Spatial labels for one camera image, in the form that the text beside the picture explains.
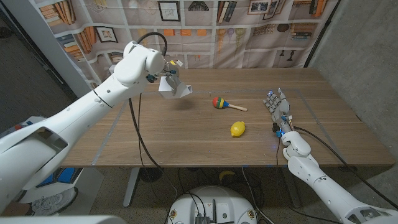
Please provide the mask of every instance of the wooden maraca handle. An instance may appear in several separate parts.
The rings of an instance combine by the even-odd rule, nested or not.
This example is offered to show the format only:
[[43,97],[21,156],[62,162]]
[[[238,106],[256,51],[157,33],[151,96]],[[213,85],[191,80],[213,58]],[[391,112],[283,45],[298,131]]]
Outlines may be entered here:
[[235,109],[238,109],[238,110],[241,110],[241,111],[247,111],[248,110],[247,108],[244,108],[244,107],[241,107],[241,106],[235,106],[235,105],[229,105],[229,107],[232,107],[232,108],[235,108]]

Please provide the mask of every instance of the wire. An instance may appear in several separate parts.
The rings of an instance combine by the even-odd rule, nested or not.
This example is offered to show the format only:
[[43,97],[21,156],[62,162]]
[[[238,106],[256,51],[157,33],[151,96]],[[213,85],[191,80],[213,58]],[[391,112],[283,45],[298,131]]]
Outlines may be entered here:
[[380,191],[378,191],[376,188],[374,188],[371,184],[369,184],[363,177],[361,177],[353,168],[351,168],[346,161],[344,161],[343,158],[341,158],[336,151],[334,151],[326,142],[324,142],[322,139],[320,139],[318,136],[314,135],[310,131],[307,131],[306,129],[300,128],[300,127],[294,127],[296,130],[301,130],[312,137],[316,138],[318,141],[320,141],[322,144],[324,144],[357,178],[359,178],[362,182],[364,182],[370,189],[372,189],[376,194],[378,194],[380,197],[382,197],[386,202],[388,202],[390,205],[392,205],[394,208],[398,209],[398,205],[396,205],[392,200],[388,199],[384,194],[382,194]]
[[197,196],[197,195],[195,195],[195,194],[193,194],[193,193],[189,193],[189,194],[190,194],[191,196],[193,195],[193,196],[199,198],[199,200],[200,200],[200,202],[201,202],[201,205],[203,206],[203,216],[206,217],[206,209],[205,209],[205,204],[203,203],[203,201],[200,199],[199,196]]
[[[181,186],[181,189],[182,189],[182,193],[184,194],[185,190],[184,190],[184,186],[182,185],[182,182],[181,182],[180,171],[181,171],[181,168],[178,168],[178,181],[180,182],[180,186]],[[188,194],[191,196],[193,202],[195,202],[195,205],[197,206],[197,209],[198,209],[198,214],[200,215],[200,213],[199,213],[199,207],[198,207],[197,202],[196,202],[195,199],[193,198],[193,196],[192,196],[192,194],[191,194],[190,191],[188,191]]]
[[[282,197],[282,194],[280,193],[280,191],[279,191],[279,179],[278,179],[278,173],[279,173],[279,166],[278,166],[278,152],[279,152],[279,146],[280,146],[280,138],[278,138],[278,149],[276,150],[276,186],[277,186],[277,190],[278,190],[278,193],[279,193],[279,197],[282,199],[282,201],[285,203],[285,200],[283,199],[283,197]],[[291,211],[293,211],[293,212],[295,212],[295,213],[298,213],[298,214],[300,214],[300,215],[303,215],[303,216],[305,216],[305,217],[309,217],[309,218],[314,218],[314,219],[317,219],[317,220],[322,220],[322,221],[326,221],[326,222],[331,222],[331,223],[338,223],[338,224],[342,224],[341,222],[336,222],[336,221],[333,221],[333,220],[329,220],[329,219],[326,219],[326,218],[320,218],[320,217],[314,217],[314,216],[312,216],[312,215],[307,215],[307,214],[304,214],[304,213],[301,213],[301,212],[299,212],[299,211],[296,211],[296,210],[294,210],[292,207],[290,207],[290,206],[287,206]]]
[[242,167],[242,174],[243,174],[243,177],[244,177],[246,183],[248,183],[249,190],[250,190],[250,194],[251,194],[251,197],[253,198],[254,206],[255,206],[256,209],[259,211],[259,213],[260,213],[262,216],[264,216],[264,218],[266,218],[269,222],[271,222],[271,224],[274,224],[274,222],[273,222],[268,216],[266,216],[266,215],[260,210],[260,208],[257,206],[257,204],[256,204],[256,199],[254,198],[253,191],[252,191],[252,189],[251,189],[251,186],[250,186],[250,183],[249,183],[249,181],[248,181],[248,178],[247,178],[246,175],[244,174],[244,169],[243,169],[243,167]]
[[159,37],[161,37],[161,38],[163,39],[163,41],[164,41],[164,48],[163,48],[163,50],[162,50],[162,55],[163,55],[163,56],[166,56],[166,51],[167,51],[167,40],[166,40],[166,38],[165,38],[161,33],[158,33],[158,32],[149,32],[149,33],[143,35],[142,37],[140,37],[140,38],[137,40],[137,44],[139,44],[142,40],[144,40],[146,37],[148,37],[148,36],[150,36],[150,35],[158,35]]
[[[139,130],[139,118],[140,118],[140,115],[141,115],[141,96],[142,96],[142,93],[139,95],[138,130]],[[144,165],[144,162],[142,161],[142,152],[141,152],[141,143],[140,142],[138,142],[138,148],[139,148],[139,157],[141,159],[141,164],[142,164],[142,166],[143,166],[143,168],[144,168],[144,170],[145,170],[145,172],[146,172],[146,174],[148,176],[148,179],[149,179],[150,189],[152,190],[152,193],[154,193],[156,199],[159,200],[160,202],[162,202],[163,207],[166,207],[164,201],[157,196],[157,194],[155,193],[154,187],[152,186],[152,179],[150,178],[150,175],[148,173],[147,167]],[[169,215],[170,211],[168,211],[167,209],[165,209],[165,210],[167,212],[167,216],[170,218],[170,221],[173,223],[173,220],[172,220],[172,218]]]
[[[142,93],[140,93],[140,95],[139,95],[139,107],[138,107],[138,116],[139,116],[139,117],[140,117],[140,115],[141,115],[141,97],[142,97]],[[132,107],[131,98],[129,99],[129,105],[130,105],[130,112],[131,112],[131,116],[132,116],[132,121],[133,121],[133,123],[134,123],[134,127],[136,128],[137,135],[138,135],[138,138],[139,138],[138,146],[139,146],[139,156],[140,156],[140,158],[141,158],[141,164],[142,164],[142,166],[143,166],[143,168],[144,168],[144,170],[145,170],[145,172],[146,172],[146,174],[147,174],[147,176],[148,176],[148,179],[149,179],[149,181],[150,181],[150,187],[151,187],[151,189],[152,189],[152,192],[154,193],[155,197],[156,197],[158,200],[160,200],[160,201],[162,202],[163,206],[166,207],[166,206],[165,206],[165,203],[164,203],[160,198],[158,198],[158,196],[157,196],[156,193],[155,193],[155,190],[153,189],[152,180],[150,179],[150,175],[149,175],[149,173],[148,173],[147,167],[144,165],[144,162],[142,161],[141,144],[142,144],[142,146],[143,146],[143,148],[144,148],[144,150],[145,150],[145,152],[146,152],[148,158],[157,166],[157,168],[161,171],[161,173],[162,173],[163,175],[166,176],[168,182],[169,182],[170,185],[174,188],[175,196],[174,196],[173,202],[177,199],[178,191],[177,191],[177,189],[175,188],[175,186],[173,185],[173,183],[171,183],[171,181],[170,181],[168,175],[162,170],[162,168],[160,167],[160,165],[158,165],[158,164],[156,163],[156,161],[152,158],[152,156],[149,154],[149,151],[147,150],[147,148],[146,148],[146,146],[145,146],[145,144],[144,144],[144,141],[142,140],[142,137],[141,137],[141,134],[140,134],[140,130],[139,130],[139,126],[137,125],[136,116],[135,116],[135,114],[134,114],[134,108]],[[170,209],[167,211],[167,217],[169,217],[169,218],[170,218],[170,221],[173,223],[173,221],[172,221],[172,219],[171,219],[171,217],[170,217],[169,214],[170,214]]]

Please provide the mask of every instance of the yellow lemon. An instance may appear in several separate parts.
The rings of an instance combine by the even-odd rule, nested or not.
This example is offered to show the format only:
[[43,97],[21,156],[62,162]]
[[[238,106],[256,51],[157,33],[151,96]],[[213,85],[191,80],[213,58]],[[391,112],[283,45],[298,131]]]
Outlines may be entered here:
[[243,134],[244,129],[245,129],[245,127],[244,127],[243,121],[235,122],[234,124],[232,124],[232,127],[231,127],[231,135],[236,136],[236,137],[240,136]]

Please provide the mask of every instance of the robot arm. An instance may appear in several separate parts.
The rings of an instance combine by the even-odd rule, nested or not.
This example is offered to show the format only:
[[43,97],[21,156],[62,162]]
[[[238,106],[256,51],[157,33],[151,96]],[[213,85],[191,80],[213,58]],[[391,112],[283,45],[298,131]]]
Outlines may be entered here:
[[280,96],[270,91],[264,104],[268,107],[277,136],[281,138],[284,157],[288,160],[289,171],[307,183],[330,211],[344,224],[397,223],[398,212],[374,207],[360,202],[327,176],[318,162],[311,156],[310,145],[294,131],[289,114],[289,102],[279,89]]
[[[167,63],[160,52],[130,42],[114,73],[58,114],[0,139],[0,213],[21,190],[35,187],[114,105],[144,91]],[[171,73],[168,77],[179,80]]]

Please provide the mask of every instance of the gray wall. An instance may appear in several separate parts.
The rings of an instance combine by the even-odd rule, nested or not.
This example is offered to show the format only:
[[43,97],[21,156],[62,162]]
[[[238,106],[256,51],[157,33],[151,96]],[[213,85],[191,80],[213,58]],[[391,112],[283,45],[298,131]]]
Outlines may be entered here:
[[343,0],[309,65],[319,69],[396,158],[397,21],[397,1]]
[[29,1],[2,0],[12,15],[29,34],[39,49],[51,62],[57,72],[68,83],[77,97],[90,91],[90,88],[54,38],[50,28]]
[[[0,27],[7,25],[0,19]],[[0,39],[0,133],[31,116],[49,117],[72,101],[13,34]]]

